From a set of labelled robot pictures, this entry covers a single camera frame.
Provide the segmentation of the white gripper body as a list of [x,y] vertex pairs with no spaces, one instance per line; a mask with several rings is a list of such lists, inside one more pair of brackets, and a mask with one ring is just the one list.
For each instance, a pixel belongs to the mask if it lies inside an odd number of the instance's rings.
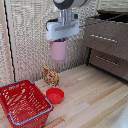
[[46,39],[55,41],[79,33],[79,21],[71,21],[66,25],[59,22],[48,22],[46,25]]

